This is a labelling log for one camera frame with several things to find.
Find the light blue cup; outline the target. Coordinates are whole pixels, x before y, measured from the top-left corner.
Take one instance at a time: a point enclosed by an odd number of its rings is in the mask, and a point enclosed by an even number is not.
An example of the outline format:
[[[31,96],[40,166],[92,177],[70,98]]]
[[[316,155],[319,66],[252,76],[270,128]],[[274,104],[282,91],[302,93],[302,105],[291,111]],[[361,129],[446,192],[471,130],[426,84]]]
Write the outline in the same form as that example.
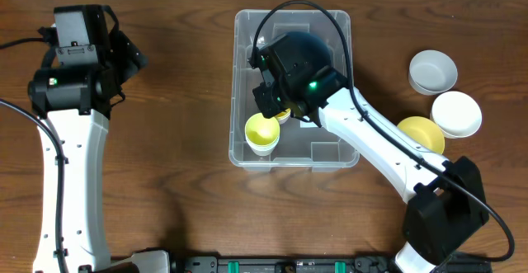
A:
[[[274,148],[278,144],[279,140],[280,138],[277,138],[273,142],[270,142],[268,144],[257,144],[248,139],[247,143],[251,148],[257,148],[258,150],[268,150],[270,148]]]

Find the white plastic cup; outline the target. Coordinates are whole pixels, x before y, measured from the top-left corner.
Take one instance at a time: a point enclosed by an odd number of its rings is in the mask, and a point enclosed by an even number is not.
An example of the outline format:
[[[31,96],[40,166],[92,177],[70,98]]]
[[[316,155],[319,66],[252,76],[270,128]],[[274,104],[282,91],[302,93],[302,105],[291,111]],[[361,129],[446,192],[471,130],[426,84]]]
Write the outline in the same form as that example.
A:
[[[275,148],[270,148],[268,150],[258,150],[257,148],[251,148],[250,149],[259,157],[265,157],[270,155]]]

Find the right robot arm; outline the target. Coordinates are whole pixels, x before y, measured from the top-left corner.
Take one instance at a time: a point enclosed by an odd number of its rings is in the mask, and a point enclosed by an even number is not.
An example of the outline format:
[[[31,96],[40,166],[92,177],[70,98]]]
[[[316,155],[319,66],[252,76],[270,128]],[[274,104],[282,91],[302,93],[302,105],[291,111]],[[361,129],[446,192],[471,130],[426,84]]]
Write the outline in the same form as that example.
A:
[[[353,85],[350,73],[321,67],[261,66],[253,94],[267,118],[290,109],[300,120],[349,143],[391,183],[406,203],[404,247],[394,258],[402,272],[432,272],[489,220],[477,166],[452,162],[411,140],[376,111]]]

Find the dark blue bowl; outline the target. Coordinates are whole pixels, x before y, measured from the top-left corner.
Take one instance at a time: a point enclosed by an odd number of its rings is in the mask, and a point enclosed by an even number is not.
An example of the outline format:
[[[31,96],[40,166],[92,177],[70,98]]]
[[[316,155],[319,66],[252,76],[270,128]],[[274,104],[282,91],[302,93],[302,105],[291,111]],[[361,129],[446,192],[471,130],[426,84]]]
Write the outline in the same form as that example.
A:
[[[308,32],[291,31],[286,37],[286,59],[291,65],[311,64],[316,69],[332,64],[326,44]]]

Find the yellow cup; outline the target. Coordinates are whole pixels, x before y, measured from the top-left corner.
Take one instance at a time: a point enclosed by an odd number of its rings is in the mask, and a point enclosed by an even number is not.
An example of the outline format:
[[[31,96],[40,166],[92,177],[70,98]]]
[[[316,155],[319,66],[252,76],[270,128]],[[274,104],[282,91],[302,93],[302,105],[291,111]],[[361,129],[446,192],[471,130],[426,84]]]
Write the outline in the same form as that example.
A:
[[[244,133],[251,143],[267,146],[280,137],[280,124],[274,117],[265,118],[262,113],[257,113],[247,120]]]
[[[290,113],[290,109],[286,109],[285,111],[275,115],[275,119],[280,125],[283,125],[290,118]]]

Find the white small bowl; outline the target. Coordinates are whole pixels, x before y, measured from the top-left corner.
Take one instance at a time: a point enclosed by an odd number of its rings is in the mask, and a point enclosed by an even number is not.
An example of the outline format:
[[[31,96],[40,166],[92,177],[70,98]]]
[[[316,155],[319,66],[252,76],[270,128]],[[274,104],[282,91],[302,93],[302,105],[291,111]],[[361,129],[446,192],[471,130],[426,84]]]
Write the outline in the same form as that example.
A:
[[[432,103],[430,119],[448,139],[462,139],[475,134],[483,122],[479,104],[463,92],[440,94]]]

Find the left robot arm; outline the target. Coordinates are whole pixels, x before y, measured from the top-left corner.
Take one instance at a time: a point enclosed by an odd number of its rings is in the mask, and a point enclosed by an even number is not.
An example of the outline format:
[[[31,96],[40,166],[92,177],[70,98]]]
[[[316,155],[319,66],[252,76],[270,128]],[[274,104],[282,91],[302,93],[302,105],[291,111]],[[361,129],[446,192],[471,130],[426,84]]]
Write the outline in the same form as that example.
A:
[[[114,19],[107,27],[106,20]],[[40,29],[51,47],[28,84],[43,152],[43,216],[34,272],[169,272],[163,249],[111,258],[102,213],[102,159],[112,98],[148,62],[107,5],[56,7]]]

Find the grey small bowl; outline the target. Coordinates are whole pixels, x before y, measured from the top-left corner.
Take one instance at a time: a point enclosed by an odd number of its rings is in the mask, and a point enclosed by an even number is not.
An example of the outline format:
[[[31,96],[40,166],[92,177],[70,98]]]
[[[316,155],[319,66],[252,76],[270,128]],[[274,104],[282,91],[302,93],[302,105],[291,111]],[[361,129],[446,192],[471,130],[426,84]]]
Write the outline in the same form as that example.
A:
[[[450,90],[457,82],[454,60],[438,50],[423,50],[409,63],[408,81],[418,93],[426,96]]]

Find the yellow small bowl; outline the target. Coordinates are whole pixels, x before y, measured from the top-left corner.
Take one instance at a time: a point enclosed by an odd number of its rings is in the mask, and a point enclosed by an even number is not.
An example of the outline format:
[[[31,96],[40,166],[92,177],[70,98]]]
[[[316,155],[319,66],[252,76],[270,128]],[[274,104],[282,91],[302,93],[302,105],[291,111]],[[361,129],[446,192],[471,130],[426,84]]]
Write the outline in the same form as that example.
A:
[[[397,127],[421,146],[434,153],[444,153],[445,137],[440,127],[432,120],[421,116],[411,116],[401,120]]]

